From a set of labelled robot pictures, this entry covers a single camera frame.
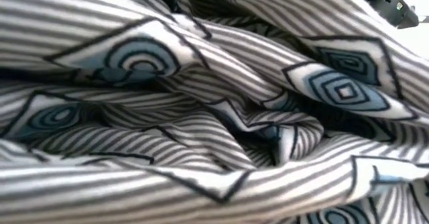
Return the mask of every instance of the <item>printed pattern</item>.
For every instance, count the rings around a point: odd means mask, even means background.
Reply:
[[[0,16],[0,224],[429,223],[429,62],[363,0]]]

